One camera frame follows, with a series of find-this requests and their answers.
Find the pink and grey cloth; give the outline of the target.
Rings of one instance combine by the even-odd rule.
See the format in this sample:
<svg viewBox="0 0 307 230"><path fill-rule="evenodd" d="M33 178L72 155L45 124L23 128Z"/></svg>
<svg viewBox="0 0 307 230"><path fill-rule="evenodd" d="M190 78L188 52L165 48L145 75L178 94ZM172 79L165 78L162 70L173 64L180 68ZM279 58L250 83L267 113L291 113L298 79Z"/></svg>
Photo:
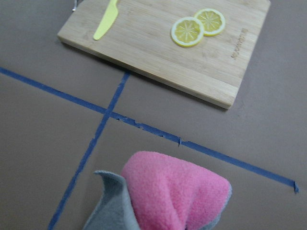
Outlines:
<svg viewBox="0 0 307 230"><path fill-rule="evenodd" d="M121 174L96 174L104 191L86 230L210 230L232 194L218 174L158 152L135 153Z"/></svg>

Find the bamboo cutting board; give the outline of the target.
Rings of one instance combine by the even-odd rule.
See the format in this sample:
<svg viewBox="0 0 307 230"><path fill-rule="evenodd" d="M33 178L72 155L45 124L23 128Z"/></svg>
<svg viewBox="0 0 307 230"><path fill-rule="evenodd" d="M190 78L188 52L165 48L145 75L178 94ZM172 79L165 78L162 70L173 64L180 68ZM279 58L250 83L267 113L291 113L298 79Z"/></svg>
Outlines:
<svg viewBox="0 0 307 230"><path fill-rule="evenodd" d="M108 1L84 0L58 38L228 109L235 102L270 5L268 0L120 0L111 28L94 40ZM171 39L172 25L204 8L221 12L225 29L204 37L196 46L178 46Z"/></svg>

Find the lower lemon slice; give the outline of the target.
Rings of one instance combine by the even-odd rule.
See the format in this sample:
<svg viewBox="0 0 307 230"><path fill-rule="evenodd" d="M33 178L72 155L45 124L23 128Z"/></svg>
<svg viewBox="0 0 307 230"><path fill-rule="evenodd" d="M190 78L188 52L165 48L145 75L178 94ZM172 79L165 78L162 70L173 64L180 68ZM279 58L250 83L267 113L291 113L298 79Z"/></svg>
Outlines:
<svg viewBox="0 0 307 230"><path fill-rule="evenodd" d="M195 46L203 39L203 37L203 24L195 17L180 18L171 28L172 40L181 47Z"/></svg>

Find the lemon slice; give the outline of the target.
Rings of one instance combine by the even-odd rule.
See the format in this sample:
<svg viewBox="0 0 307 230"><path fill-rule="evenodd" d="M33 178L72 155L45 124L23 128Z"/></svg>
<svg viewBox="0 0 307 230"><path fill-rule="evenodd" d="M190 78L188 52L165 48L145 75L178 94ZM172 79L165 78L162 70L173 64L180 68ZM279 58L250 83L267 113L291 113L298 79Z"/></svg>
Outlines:
<svg viewBox="0 0 307 230"><path fill-rule="evenodd" d="M194 14L194 17L202 22L204 36L216 36L225 29L225 17L216 9L201 9Z"/></svg>
<svg viewBox="0 0 307 230"><path fill-rule="evenodd" d="M181 47L195 46L203 39L203 37L203 24L195 17L180 18L171 28L172 40Z"/></svg>

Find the upper lemon slice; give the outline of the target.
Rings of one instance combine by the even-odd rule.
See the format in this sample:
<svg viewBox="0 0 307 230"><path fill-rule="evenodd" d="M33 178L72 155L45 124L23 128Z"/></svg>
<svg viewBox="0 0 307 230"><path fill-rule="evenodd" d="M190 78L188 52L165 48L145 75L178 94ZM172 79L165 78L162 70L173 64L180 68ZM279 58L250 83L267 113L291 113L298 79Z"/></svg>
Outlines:
<svg viewBox="0 0 307 230"><path fill-rule="evenodd" d="M225 17L216 9L201 9L194 14L194 17L202 22L204 36L216 36L225 29Z"/></svg>

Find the yellow plastic knife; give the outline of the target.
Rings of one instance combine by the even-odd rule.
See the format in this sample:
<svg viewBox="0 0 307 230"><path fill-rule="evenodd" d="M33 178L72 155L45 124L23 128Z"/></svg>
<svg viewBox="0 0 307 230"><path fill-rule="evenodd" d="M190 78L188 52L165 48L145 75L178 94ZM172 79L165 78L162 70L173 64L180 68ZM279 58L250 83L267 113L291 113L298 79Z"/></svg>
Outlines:
<svg viewBox="0 0 307 230"><path fill-rule="evenodd" d="M105 10L105 13L97 27L93 39L95 41L100 40L111 28L113 23L118 17L118 7L117 7L118 0L111 0Z"/></svg>

